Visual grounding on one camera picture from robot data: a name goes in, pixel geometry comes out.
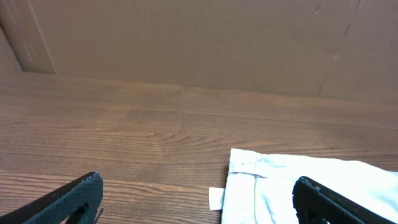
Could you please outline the beige shorts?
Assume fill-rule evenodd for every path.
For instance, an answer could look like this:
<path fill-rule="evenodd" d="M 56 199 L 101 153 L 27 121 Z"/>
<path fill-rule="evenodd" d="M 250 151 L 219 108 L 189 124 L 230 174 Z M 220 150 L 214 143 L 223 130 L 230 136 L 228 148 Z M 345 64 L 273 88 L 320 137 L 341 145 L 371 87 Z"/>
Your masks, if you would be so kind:
<path fill-rule="evenodd" d="M 210 210 L 222 223 L 298 223 L 296 181 L 306 176 L 390 220 L 397 221 L 397 173 L 360 161 L 232 148 L 225 188 L 209 189 Z"/>

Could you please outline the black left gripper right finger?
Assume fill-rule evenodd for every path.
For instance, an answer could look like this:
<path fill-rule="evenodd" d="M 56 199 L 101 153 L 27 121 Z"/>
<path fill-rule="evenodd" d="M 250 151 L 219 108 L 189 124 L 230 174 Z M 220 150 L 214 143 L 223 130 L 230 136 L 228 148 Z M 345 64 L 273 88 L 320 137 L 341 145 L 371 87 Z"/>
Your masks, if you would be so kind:
<path fill-rule="evenodd" d="M 296 181 L 292 201 L 300 224 L 393 224 L 309 177 Z"/>

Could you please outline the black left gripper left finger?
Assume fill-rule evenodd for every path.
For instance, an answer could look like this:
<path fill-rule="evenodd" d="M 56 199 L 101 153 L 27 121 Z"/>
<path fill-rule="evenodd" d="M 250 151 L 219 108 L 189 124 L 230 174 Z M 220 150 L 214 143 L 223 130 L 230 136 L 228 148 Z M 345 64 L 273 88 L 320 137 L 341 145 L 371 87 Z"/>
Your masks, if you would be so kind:
<path fill-rule="evenodd" d="M 103 180 L 89 172 L 64 186 L 1 216 L 11 224 L 95 224 L 103 209 Z"/>

